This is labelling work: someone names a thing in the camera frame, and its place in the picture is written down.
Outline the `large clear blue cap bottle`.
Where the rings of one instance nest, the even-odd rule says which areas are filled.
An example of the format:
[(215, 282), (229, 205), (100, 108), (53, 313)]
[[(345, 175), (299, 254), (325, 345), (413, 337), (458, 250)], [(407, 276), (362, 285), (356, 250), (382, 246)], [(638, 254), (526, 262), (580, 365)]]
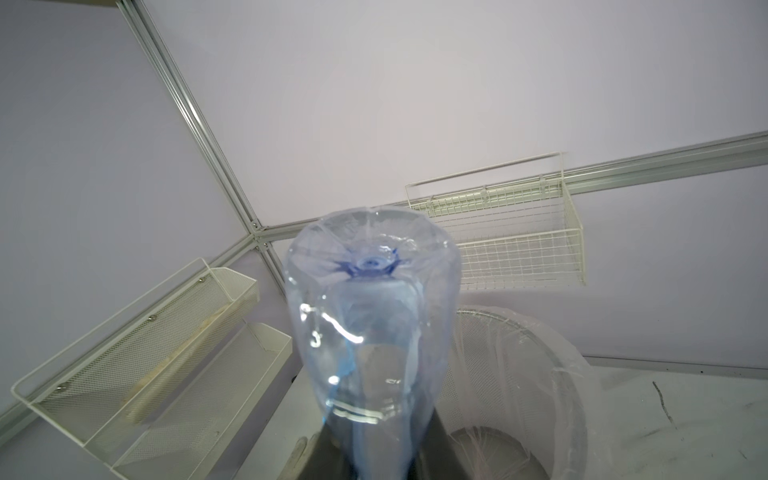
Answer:
[(283, 267), (326, 427), (359, 478), (405, 478), (448, 366), (457, 245), (420, 212), (359, 208), (306, 226)]

